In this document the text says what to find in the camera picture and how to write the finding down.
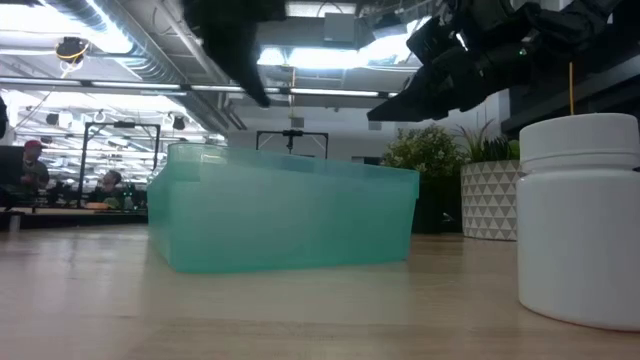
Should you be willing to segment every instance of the white geometric planter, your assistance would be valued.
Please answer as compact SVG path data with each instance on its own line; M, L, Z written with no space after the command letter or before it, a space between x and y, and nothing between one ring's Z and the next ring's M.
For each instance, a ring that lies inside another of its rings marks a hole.
M517 240L516 182L520 162L492 161L462 167L464 235L477 239Z

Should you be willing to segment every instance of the desk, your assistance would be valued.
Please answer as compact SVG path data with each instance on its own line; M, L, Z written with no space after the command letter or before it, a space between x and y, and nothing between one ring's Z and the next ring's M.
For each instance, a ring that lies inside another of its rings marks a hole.
M0 358L636 360L640 335L516 300L515 244L416 237L408 263L173 272L144 226L0 234Z

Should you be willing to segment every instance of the plastic bin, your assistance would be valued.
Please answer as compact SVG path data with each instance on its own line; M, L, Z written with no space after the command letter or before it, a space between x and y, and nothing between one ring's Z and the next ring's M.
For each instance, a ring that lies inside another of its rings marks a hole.
M415 171L174 144L148 188L150 235L181 272L401 261L418 194Z

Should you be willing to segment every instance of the red cap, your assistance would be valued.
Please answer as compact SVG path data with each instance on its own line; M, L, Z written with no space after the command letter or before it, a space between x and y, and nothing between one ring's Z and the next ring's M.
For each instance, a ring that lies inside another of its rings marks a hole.
M38 140L29 140L24 144L24 148L25 149L33 149L33 148L42 149L42 144Z

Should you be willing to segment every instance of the computer monitor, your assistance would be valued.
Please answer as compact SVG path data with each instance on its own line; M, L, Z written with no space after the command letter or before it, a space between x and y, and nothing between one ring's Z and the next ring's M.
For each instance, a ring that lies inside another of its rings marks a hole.
M24 148L20 146L0 146L0 186L20 185L23 154Z

